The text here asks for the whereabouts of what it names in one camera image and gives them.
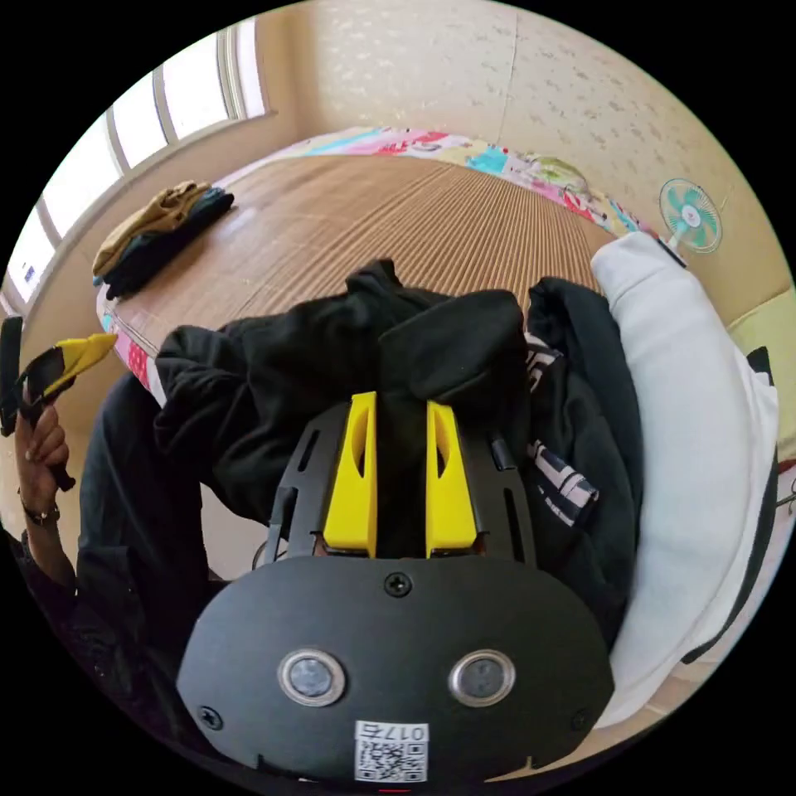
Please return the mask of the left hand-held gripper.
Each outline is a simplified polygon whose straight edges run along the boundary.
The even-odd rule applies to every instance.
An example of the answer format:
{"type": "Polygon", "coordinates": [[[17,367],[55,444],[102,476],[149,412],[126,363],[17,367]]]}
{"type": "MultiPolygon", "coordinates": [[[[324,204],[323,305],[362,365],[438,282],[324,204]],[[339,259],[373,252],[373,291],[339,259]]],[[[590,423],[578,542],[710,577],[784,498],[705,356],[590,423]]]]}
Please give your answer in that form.
{"type": "Polygon", "coordinates": [[[36,357],[19,378],[20,416],[34,428],[45,407],[69,390],[80,375],[102,362],[117,339],[115,333],[66,339],[36,357]]]}

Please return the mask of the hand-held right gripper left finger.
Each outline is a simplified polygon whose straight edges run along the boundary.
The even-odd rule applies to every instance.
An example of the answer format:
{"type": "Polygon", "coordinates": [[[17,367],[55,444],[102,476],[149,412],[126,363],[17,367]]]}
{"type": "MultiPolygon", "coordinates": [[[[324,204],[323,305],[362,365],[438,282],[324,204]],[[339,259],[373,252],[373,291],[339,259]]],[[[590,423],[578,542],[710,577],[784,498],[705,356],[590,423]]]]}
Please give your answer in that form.
{"type": "Polygon", "coordinates": [[[352,396],[323,526],[335,553],[374,557],[377,538],[376,393],[352,396]]]}

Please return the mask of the person's left hand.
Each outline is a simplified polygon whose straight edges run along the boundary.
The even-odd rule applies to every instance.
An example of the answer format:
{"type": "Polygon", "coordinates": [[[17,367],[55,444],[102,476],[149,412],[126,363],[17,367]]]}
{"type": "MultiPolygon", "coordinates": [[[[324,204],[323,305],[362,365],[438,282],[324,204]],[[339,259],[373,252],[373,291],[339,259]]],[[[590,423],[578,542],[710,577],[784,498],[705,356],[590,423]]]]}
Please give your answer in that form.
{"type": "Polygon", "coordinates": [[[66,464],[69,458],[66,434],[56,407],[46,406],[34,425],[18,418],[14,445],[23,506],[35,515],[51,513],[58,489],[52,469],[66,464]]]}

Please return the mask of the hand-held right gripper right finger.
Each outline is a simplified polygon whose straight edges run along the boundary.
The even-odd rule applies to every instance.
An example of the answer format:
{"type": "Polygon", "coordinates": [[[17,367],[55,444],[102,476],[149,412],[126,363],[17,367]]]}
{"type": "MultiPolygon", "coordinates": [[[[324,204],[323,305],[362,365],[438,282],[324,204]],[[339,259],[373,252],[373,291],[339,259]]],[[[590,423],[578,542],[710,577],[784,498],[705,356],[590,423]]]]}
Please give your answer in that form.
{"type": "Polygon", "coordinates": [[[425,554],[485,556],[468,480],[465,440],[453,409],[426,405],[425,554]]]}

